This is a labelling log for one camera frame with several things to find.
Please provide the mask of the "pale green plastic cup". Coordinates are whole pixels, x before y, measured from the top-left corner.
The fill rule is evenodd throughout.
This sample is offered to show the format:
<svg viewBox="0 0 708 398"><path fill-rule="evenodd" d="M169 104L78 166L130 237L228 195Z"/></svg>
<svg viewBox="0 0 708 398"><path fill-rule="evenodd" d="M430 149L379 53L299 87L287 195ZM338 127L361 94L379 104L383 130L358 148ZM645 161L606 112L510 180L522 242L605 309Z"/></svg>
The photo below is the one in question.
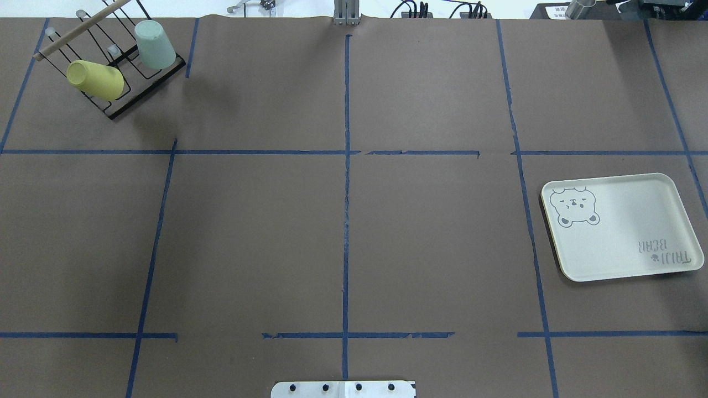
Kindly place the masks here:
<svg viewBox="0 0 708 398"><path fill-rule="evenodd" d="M146 19L134 27L142 63L152 70L162 70L174 63L176 53L161 23Z"/></svg>

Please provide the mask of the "cream bear serving tray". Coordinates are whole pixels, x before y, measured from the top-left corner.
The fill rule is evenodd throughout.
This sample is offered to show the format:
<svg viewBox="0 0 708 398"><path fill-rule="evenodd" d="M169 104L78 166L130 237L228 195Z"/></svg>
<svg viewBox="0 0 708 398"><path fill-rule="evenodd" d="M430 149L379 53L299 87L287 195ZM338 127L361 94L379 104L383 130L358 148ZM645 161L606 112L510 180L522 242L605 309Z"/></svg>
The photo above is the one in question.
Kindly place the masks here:
<svg viewBox="0 0 708 398"><path fill-rule="evenodd" d="M571 281L672 274L705 263L665 174L551 181L540 198L559 267Z"/></svg>

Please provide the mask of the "yellow plastic cup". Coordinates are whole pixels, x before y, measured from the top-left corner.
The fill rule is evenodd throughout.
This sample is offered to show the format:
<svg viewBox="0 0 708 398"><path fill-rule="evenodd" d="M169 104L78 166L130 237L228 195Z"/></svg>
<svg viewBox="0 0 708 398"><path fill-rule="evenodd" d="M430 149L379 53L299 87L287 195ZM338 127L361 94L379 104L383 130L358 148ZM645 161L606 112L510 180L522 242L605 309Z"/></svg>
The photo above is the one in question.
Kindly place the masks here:
<svg viewBox="0 0 708 398"><path fill-rule="evenodd" d="M93 61L73 61L67 68L66 78L73 87L104 101L118 99L126 87L118 68Z"/></svg>

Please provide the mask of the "silver metal can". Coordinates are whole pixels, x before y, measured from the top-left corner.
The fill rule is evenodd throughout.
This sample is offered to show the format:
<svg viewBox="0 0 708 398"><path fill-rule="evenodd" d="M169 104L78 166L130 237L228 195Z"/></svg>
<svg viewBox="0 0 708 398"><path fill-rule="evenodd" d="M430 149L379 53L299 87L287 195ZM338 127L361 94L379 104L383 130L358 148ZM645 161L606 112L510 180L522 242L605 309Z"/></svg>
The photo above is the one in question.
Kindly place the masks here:
<svg viewBox="0 0 708 398"><path fill-rule="evenodd" d="M573 0L566 8L565 17L571 20L586 19L596 3L596 0Z"/></svg>

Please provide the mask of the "aluminium frame post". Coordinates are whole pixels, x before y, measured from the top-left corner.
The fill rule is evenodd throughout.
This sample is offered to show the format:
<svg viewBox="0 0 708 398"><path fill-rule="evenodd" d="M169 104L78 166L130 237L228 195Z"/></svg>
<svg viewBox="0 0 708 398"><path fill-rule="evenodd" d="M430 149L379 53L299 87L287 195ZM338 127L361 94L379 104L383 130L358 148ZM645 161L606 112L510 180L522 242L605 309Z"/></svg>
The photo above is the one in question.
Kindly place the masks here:
<svg viewBox="0 0 708 398"><path fill-rule="evenodd" d="M334 25L359 25L361 23L360 5L361 1L359 0L334 0Z"/></svg>

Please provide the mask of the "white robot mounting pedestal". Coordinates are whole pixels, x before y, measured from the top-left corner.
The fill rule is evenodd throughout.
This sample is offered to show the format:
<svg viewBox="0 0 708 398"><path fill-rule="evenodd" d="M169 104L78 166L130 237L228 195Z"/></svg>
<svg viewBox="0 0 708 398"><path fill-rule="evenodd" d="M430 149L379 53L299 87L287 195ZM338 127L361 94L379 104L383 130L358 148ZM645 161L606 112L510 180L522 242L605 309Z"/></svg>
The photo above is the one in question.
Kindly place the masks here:
<svg viewBox="0 0 708 398"><path fill-rule="evenodd" d="M417 397L417 387L406 380L278 382L270 397Z"/></svg>

